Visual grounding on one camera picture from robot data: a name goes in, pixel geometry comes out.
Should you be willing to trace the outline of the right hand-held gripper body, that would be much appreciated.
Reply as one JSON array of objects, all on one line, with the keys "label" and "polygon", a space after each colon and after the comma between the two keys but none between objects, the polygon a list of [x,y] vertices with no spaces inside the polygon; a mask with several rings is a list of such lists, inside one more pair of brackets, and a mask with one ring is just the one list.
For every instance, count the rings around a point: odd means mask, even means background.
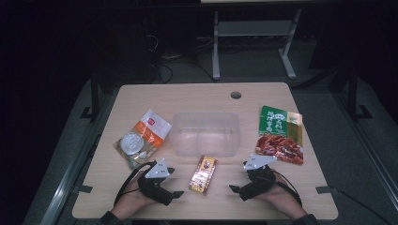
[{"label": "right hand-held gripper body", "polygon": [[247,172],[250,183],[240,189],[239,196],[243,201],[252,199],[267,192],[275,181],[275,175],[268,166],[275,161],[275,156],[252,154],[243,169]]}]

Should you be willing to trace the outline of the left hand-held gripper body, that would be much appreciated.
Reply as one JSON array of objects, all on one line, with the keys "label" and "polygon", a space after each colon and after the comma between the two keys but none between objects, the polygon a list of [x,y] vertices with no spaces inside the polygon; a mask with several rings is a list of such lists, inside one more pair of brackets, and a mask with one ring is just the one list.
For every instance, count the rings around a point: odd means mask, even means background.
[{"label": "left hand-held gripper body", "polygon": [[140,191],[157,203],[170,204],[174,199],[173,193],[161,186],[161,183],[169,176],[166,160],[164,158],[159,161],[154,160],[148,165],[149,168],[138,179]]}]

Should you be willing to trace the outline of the small red yellow box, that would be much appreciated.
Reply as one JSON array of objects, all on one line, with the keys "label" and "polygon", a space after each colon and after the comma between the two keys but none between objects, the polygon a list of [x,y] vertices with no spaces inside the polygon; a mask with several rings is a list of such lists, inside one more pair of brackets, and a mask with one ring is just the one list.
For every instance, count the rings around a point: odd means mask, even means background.
[{"label": "small red yellow box", "polygon": [[206,195],[217,165],[218,160],[216,158],[201,156],[196,170],[191,177],[189,189]]}]

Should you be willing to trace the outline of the orange white food packet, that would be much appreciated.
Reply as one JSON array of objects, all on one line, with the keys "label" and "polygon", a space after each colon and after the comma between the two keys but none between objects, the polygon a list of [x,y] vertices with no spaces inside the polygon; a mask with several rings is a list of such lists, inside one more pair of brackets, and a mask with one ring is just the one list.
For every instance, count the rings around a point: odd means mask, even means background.
[{"label": "orange white food packet", "polygon": [[130,131],[114,143],[114,148],[132,170],[137,169],[162,145],[171,128],[168,121],[148,110]]}]

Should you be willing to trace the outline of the green red seasoning packet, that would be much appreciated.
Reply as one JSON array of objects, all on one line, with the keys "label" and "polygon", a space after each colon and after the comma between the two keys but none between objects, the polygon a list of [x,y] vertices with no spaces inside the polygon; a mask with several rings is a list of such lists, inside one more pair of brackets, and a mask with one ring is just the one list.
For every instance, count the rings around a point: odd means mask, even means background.
[{"label": "green red seasoning packet", "polygon": [[300,113],[263,106],[255,152],[302,165],[304,162],[302,131]]}]

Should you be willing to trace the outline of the clear plastic container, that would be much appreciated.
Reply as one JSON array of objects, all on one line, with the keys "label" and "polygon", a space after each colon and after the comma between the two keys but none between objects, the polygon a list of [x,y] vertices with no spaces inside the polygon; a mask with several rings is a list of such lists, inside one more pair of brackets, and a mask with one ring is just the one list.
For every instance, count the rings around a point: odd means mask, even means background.
[{"label": "clear plastic container", "polygon": [[182,157],[233,157],[240,145],[235,112],[179,112],[173,117],[171,144]]}]

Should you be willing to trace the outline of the black metal stand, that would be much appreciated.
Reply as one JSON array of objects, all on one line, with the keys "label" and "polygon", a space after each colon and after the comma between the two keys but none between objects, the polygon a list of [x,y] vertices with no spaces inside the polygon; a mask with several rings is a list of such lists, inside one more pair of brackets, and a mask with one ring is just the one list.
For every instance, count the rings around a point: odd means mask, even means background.
[{"label": "black metal stand", "polygon": [[84,107],[81,118],[89,119],[91,123],[93,123],[100,111],[100,99],[99,99],[99,81],[97,72],[93,71],[90,79],[90,87],[91,87],[91,106]]},{"label": "black metal stand", "polygon": [[360,119],[371,119],[372,115],[365,105],[357,102],[358,73],[352,64],[339,63],[333,68],[335,75],[329,84],[332,93],[342,94],[346,91],[345,109],[349,117],[358,122]]}]

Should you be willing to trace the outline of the aluminium rail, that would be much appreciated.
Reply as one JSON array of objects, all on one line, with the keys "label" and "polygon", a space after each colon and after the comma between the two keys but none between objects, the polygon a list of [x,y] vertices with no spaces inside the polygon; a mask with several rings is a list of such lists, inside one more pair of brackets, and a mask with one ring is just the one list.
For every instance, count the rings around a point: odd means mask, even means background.
[{"label": "aluminium rail", "polygon": [[96,118],[89,114],[92,108],[91,90],[84,89],[70,112],[47,171],[39,186],[26,224],[74,224],[72,215],[79,190],[82,188],[91,159],[114,106],[117,93],[99,93]]},{"label": "aluminium rail", "polygon": [[398,210],[398,125],[377,101],[375,95],[359,98],[354,113],[348,110],[348,97],[333,93],[344,119],[360,141],[390,201]]}]

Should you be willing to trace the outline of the grey metal table frame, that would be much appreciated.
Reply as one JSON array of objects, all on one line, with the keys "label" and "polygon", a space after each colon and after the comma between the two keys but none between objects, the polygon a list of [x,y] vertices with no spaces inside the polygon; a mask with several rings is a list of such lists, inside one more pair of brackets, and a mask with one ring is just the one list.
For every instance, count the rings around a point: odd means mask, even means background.
[{"label": "grey metal table frame", "polygon": [[279,49],[279,56],[283,62],[286,75],[289,79],[297,78],[290,59],[289,50],[296,33],[301,9],[297,9],[291,20],[278,21],[221,21],[219,12],[214,13],[213,23],[213,51],[212,51],[212,78],[221,78],[220,58],[219,58],[219,38],[229,37],[286,37],[283,48]]}]

